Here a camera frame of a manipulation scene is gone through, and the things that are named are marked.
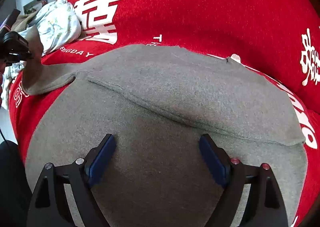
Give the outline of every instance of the black fabric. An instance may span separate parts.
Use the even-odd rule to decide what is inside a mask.
[[[0,144],[0,226],[23,227],[32,192],[20,159],[18,145]]]

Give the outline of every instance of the silver screw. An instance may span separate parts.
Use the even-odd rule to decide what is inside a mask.
[[[50,169],[52,167],[52,164],[51,163],[46,163],[45,165],[44,165],[44,168],[45,169]]]
[[[269,170],[270,166],[267,163],[263,163],[262,164],[262,168],[265,169],[265,170]]]
[[[231,161],[232,164],[235,164],[235,165],[240,163],[239,158],[231,158],[230,161]]]
[[[78,158],[78,159],[76,160],[76,164],[77,164],[77,165],[81,165],[83,162],[84,162],[84,159],[83,159],[83,158]]]

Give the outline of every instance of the red blanket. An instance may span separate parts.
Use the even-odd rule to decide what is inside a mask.
[[[320,190],[320,167],[313,164],[320,155],[320,22],[308,0],[68,1],[81,21],[81,40],[47,55],[44,64],[81,63],[129,44],[179,45],[223,58],[236,53],[243,64],[281,81],[267,77],[288,93],[306,137],[308,172],[296,225],[303,219]],[[65,87],[28,96],[20,82],[21,75],[9,107],[25,159],[38,122]]]

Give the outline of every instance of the folded gray cloth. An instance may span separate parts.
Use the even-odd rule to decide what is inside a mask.
[[[229,156],[272,166],[293,219],[306,173],[304,136],[287,94],[264,77],[230,58],[132,45],[82,64],[43,66],[24,90],[40,94],[70,82],[33,134],[26,160],[31,189],[45,163],[71,163],[111,133],[117,149],[93,188],[109,223],[204,226],[222,193],[198,148],[200,135],[209,133]],[[247,194],[246,188],[233,226]]]

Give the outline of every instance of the crumpled white cloth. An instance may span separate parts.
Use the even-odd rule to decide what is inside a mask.
[[[41,42],[44,46],[42,56],[47,55],[63,45],[77,39],[81,34],[81,25],[76,16],[73,5],[67,0],[57,0],[42,7],[28,28],[19,34],[25,37],[32,26],[36,26]],[[21,61],[6,67],[3,77],[1,94],[2,107],[8,109],[9,88],[13,79],[25,67],[26,62]]]

